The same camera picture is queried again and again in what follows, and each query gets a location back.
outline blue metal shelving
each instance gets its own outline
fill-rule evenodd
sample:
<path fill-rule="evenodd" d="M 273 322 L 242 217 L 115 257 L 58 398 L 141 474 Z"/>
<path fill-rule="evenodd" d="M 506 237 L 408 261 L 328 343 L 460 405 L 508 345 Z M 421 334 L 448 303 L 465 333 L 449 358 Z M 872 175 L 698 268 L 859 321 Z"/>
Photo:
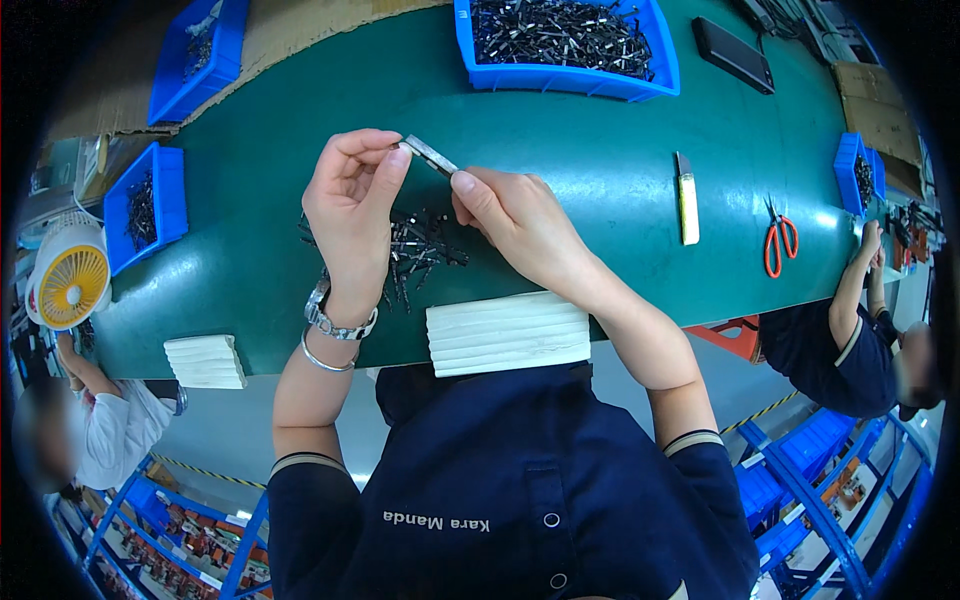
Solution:
<path fill-rule="evenodd" d="M 257 502 L 256 508 L 253 509 L 251 518 L 247 521 L 247 524 L 244 527 L 244 535 L 240 538 L 240 542 L 237 545 L 237 550 L 233 554 L 233 562 L 230 564 L 227 575 L 224 577 L 223 581 L 219 581 L 208 574 L 201 572 L 198 568 L 187 563 L 186 560 L 180 558 L 173 551 L 167 549 L 163 544 L 161 544 L 155 535 L 152 535 L 147 531 L 147 527 L 155 531 L 160 536 L 166 537 L 170 541 L 173 540 L 171 540 L 169 536 L 164 535 L 162 527 L 158 528 L 158 524 L 156 523 L 156 515 L 143 514 L 140 506 L 127 501 L 129 500 L 127 494 L 131 491 L 131 489 L 140 489 L 142 491 L 144 487 L 147 487 L 152 492 L 162 492 L 171 503 L 181 506 L 184 510 L 193 511 L 198 515 L 207 516 L 214 520 L 228 520 L 228 516 L 225 513 L 221 513 L 220 511 L 211 509 L 208 506 L 195 502 L 176 492 L 167 490 L 158 483 L 144 476 L 144 471 L 149 468 L 153 461 L 154 459 L 149 456 L 145 458 L 143 462 L 140 463 L 134 474 L 131 475 L 117 495 L 112 499 L 108 498 L 103 492 L 97 492 L 108 502 L 109 506 L 104 514 L 104 517 L 100 520 L 100 523 L 96 528 L 94 528 L 83 515 L 83 513 L 77 509 L 77 514 L 80 516 L 81 522 L 85 523 L 91 529 L 91 531 L 93 531 L 93 539 L 89 545 L 85 545 L 80 536 L 71 535 L 71 538 L 73 539 L 78 553 L 80 553 L 81 557 L 83 557 L 81 567 L 86 573 L 87 579 L 90 581 L 91 585 L 97 589 L 101 597 L 103 597 L 103 592 L 96 586 L 96 578 L 91 576 L 91 567 L 96 565 L 96 563 L 99 561 L 109 564 L 120 575 L 120 577 L 124 579 L 127 585 L 136 592 L 141 600 L 156 600 L 156 596 L 146 589 L 139 581 L 139 574 L 135 571 L 136 565 L 129 564 L 128 561 L 118 557 L 116 553 L 109 547 L 109 545 L 104 542 L 104 534 L 114 523 L 115 519 L 123 521 L 128 527 L 134 530 L 134 532 L 140 538 L 149 543 L 156 550 L 156 552 L 163 556 L 167 561 L 181 568 L 186 573 L 189 573 L 197 579 L 200 579 L 212 588 L 218 589 L 220 593 L 217 597 L 219 598 L 224 600 L 247 598 L 259 591 L 269 588 L 270 582 L 268 581 L 263 584 L 257 584 L 249 588 L 240 589 L 240 580 L 243 577 L 244 570 L 247 567 L 247 561 L 254 546 L 257 545 L 263 549 L 267 549 L 266 541 L 259 536 L 260 525 L 267 518 L 267 494 L 264 492 L 260 496 L 260 500 Z M 131 517 L 119 510 L 120 506 L 125 501 L 127 501 L 127 506 L 133 509 L 134 517 Z M 72 531 L 69 525 L 66 526 L 66 529 L 71 534 L 75 533 Z"/>
<path fill-rule="evenodd" d="M 926 448 L 910 435 L 896 417 L 886 416 L 868 421 L 861 429 L 859 437 L 852 443 L 849 439 L 852 422 L 846 419 L 827 409 L 821 409 L 790 434 L 776 441 L 771 441 L 752 421 L 737 428 L 737 432 L 748 445 L 747 452 L 744 453 L 746 460 L 736 467 L 739 471 L 735 471 L 741 486 L 744 483 L 753 485 L 756 474 L 769 474 L 776 480 L 776 485 L 784 490 L 783 495 L 777 495 L 777 488 L 772 488 L 771 482 L 764 477 L 764 490 L 773 491 L 759 494 L 755 489 L 750 489 L 744 504 L 748 516 L 764 515 L 767 527 L 756 539 L 760 553 L 760 572 L 771 574 L 784 600 L 806 600 L 821 588 L 843 588 L 855 598 L 868 597 L 882 585 L 889 574 L 913 531 L 913 525 L 929 493 L 933 467 L 930 457 Z M 880 472 L 870 461 L 870 455 L 888 426 L 893 427 L 894 455 L 890 466 Z M 815 486 L 812 481 L 817 479 L 826 463 L 837 455 L 840 448 L 847 445 L 849 449 L 843 458 Z M 893 475 L 908 445 L 917 450 L 921 464 L 914 475 L 914 485 L 909 497 L 898 498 L 891 489 Z M 847 468 L 853 457 L 873 471 L 877 481 L 869 496 L 863 500 L 864 506 L 853 523 L 845 530 L 821 499 L 821 495 Z M 751 472 L 755 474 L 752 478 L 747 476 Z M 886 494 L 895 501 L 907 504 L 890 550 L 871 576 L 853 545 L 866 530 Z M 758 498 L 762 498 L 762 502 L 767 504 L 758 504 Z M 791 499 L 797 502 L 796 508 L 783 520 L 779 520 L 780 505 Z M 784 563 L 787 555 L 810 533 L 799 519 L 800 516 L 806 517 L 813 531 L 829 549 L 828 556 L 812 571 L 792 569 Z"/>

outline blue plastic bin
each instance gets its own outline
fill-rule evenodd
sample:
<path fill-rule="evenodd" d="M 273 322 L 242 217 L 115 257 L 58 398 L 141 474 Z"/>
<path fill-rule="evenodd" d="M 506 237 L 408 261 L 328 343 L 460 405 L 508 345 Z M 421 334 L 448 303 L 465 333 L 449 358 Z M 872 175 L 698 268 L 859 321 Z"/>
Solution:
<path fill-rule="evenodd" d="M 773 508 L 774 503 L 784 496 L 784 490 L 762 465 L 733 468 L 737 486 L 740 488 L 740 501 L 747 526 L 753 530 Z"/>
<path fill-rule="evenodd" d="M 760 555 L 760 573 L 766 573 L 783 562 L 791 552 L 797 549 L 810 534 L 799 517 L 787 524 L 779 522 L 770 531 L 756 539 L 756 550 Z"/>
<path fill-rule="evenodd" d="M 843 207 L 847 212 L 863 217 L 866 211 L 860 202 L 860 188 L 856 184 L 856 174 L 853 171 L 857 155 L 863 156 L 867 162 L 870 162 L 870 157 L 867 156 L 867 148 L 863 145 L 863 138 L 860 137 L 860 134 L 843 133 L 840 135 L 840 147 L 837 148 L 837 156 L 833 160 L 833 172 L 836 173 L 837 183 L 840 185 L 840 199 L 843 201 Z"/>
<path fill-rule="evenodd" d="M 612 4 L 612 0 L 581 1 L 588 4 Z M 673 38 L 666 26 L 666 19 L 655 0 L 624 2 L 614 12 L 633 12 L 634 4 L 639 14 L 628 17 L 628 22 L 634 18 L 639 19 L 639 29 L 650 44 L 653 57 L 649 67 L 656 74 L 652 82 L 600 70 L 555 64 L 477 64 L 470 2 L 453 0 L 457 42 L 469 72 L 470 83 L 477 89 L 555 89 L 580 92 L 587 96 L 612 96 L 627 102 L 641 102 L 655 96 L 677 96 L 680 94 L 680 64 L 677 62 L 677 51 L 673 47 Z"/>
<path fill-rule="evenodd" d="M 883 158 L 873 148 L 867 148 L 867 160 L 874 170 L 874 194 L 887 202 L 887 168 L 883 166 Z"/>
<path fill-rule="evenodd" d="M 130 502 L 139 514 L 154 524 L 166 525 L 170 522 L 166 505 L 156 497 L 154 488 L 146 482 L 139 479 L 134 481 L 124 499 Z"/>
<path fill-rule="evenodd" d="M 151 170 L 154 178 L 156 241 L 137 252 L 127 233 L 130 221 L 127 188 L 143 181 L 144 174 Z M 104 230 L 107 233 L 107 259 L 113 276 L 186 233 L 183 150 L 163 148 L 156 142 L 147 146 L 104 197 Z"/>
<path fill-rule="evenodd" d="M 813 481 L 843 446 L 855 424 L 853 417 L 822 408 L 777 444 L 806 480 Z"/>
<path fill-rule="evenodd" d="M 211 25 L 213 45 L 210 60 L 186 83 L 186 48 L 188 26 L 204 20 L 217 0 L 197 0 L 177 15 L 167 29 L 156 63 L 154 90 L 150 95 L 147 124 L 160 121 L 178 123 L 190 115 L 213 94 L 240 76 L 240 50 L 247 26 L 248 0 L 223 0 L 220 16 Z"/>

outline scissors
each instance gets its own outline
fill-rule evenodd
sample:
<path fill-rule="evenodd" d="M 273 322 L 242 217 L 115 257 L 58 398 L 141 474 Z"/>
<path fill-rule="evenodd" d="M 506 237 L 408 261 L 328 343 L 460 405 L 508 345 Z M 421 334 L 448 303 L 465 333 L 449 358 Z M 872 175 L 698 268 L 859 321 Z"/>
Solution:
<path fill-rule="evenodd" d="M 770 211 L 770 227 L 767 229 L 767 240 L 763 245 L 763 267 L 767 270 L 767 275 L 776 279 L 780 276 L 780 232 L 783 233 L 783 247 L 786 249 L 788 258 L 797 257 L 797 248 L 800 246 L 800 236 L 797 234 L 797 228 L 793 222 L 781 214 L 777 214 L 773 202 L 768 198 L 767 210 Z M 777 231 L 777 224 L 780 224 L 780 231 Z M 787 226 L 793 232 L 793 246 L 790 245 L 790 237 L 787 235 Z M 775 268 L 770 268 L 770 244 L 773 243 L 775 255 L 777 257 Z"/>

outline navy polo shirt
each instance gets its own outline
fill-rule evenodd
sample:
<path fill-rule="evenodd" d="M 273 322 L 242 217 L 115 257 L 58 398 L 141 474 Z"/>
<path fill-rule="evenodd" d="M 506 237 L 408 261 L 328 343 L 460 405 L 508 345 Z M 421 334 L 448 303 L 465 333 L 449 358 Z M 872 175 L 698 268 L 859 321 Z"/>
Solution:
<path fill-rule="evenodd" d="M 363 493 L 299 453 L 267 494 L 276 600 L 742 600 L 758 575 L 719 436 L 660 451 L 569 366 L 450 386 L 393 427 Z"/>
<path fill-rule="evenodd" d="M 830 333 L 833 299 L 760 315 L 760 350 L 814 402 L 849 417 L 881 417 L 897 403 L 891 346 L 898 340 L 890 312 L 874 318 L 857 306 L 856 329 L 840 349 Z"/>

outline yellow-black caution tape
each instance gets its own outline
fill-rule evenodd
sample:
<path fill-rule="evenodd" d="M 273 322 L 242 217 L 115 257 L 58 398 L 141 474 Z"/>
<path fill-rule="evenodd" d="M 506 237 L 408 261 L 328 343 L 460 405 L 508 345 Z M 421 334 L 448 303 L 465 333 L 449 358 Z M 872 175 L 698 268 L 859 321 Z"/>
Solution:
<path fill-rule="evenodd" d="M 266 490 L 266 489 L 267 489 L 267 486 L 263 485 L 262 483 L 256 483 L 255 481 L 247 481 L 246 479 L 238 479 L 238 478 L 236 478 L 236 477 L 230 477 L 229 475 L 221 475 L 220 473 L 214 473 L 214 472 L 211 472 L 211 471 L 208 471 L 208 470 L 203 470 L 202 468 L 196 468 L 196 467 L 193 467 L 192 465 L 187 465 L 186 463 L 182 463 L 182 462 L 180 462 L 180 461 L 175 461 L 175 460 L 172 459 L 172 458 L 169 458 L 169 457 L 166 457 L 166 456 L 160 456 L 160 455 L 157 454 L 156 452 L 151 452 L 150 455 L 153 456 L 154 458 L 158 459 L 158 460 L 163 461 L 164 463 L 170 463 L 171 465 L 176 465 L 176 466 L 178 466 L 178 467 L 183 467 L 183 468 L 186 468 L 186 469 L 188 469 L 188 470 L 192 470 L 192 471 L 194 471 L 195 473 L 200 473 L 200 474 L 203 474 L 203 475 L 209 475 L 210 477 L 215 477 L 215 478 L 217 478 L 217 479 L 223 479 L 224 481 L 232 481 L 233 483 L 238 483 L 238 484 L 240 484 L 241 486 L 250 486 L 250 487 L 252 487 L 252 488 L 259 488 L 260 490 Z"/>
<path fill-rule="evenodd" d="M 736 429 L 736 428 L 739 427 L 740 425 L 746 424 L 747 421 L 749 421 L 749 420 L 754 420 L 754 419 L 756 419 L 757 417 L 766 415 L 767 413 L 769 413 L 770 411 L 772 411 L 773 409 L 777 408 L 778 406 L 780 406 L 781 404 L 783 404 L 784 402 L 786 402 L 787 400 L 789 400 L 789 399 L 792 398 L 793 396 L 796 396 L 796 395 L 799 394 L 799 393 L 800 393 L 800 392 L 797 392 L 796 390 L 794 390 L 794 391 L 793 391 L 793 394 L 791 394 L 790 396 L 782 397 L 781 399 L 777 400 L 776 402 L 774 402 L 774 403 L 771 404 L 770 406 L 764 408 L 764 409 L 761 410 L 760 412 L 754 413 L 754 414 L 750 415 L 749 417 L 747 417 L 746 419 L 744 419 L 744 420 L 742 420 L 742 421 L 740 421 L 740 422 L 734 423 L 734 424 L 731 425 L 730 427 L 725 427 L 725 428 L 720 432 L 720 434 L 723 435 L 723 434 L 727 433 L 728 431 L 733 431 L 734 429 Z"/>

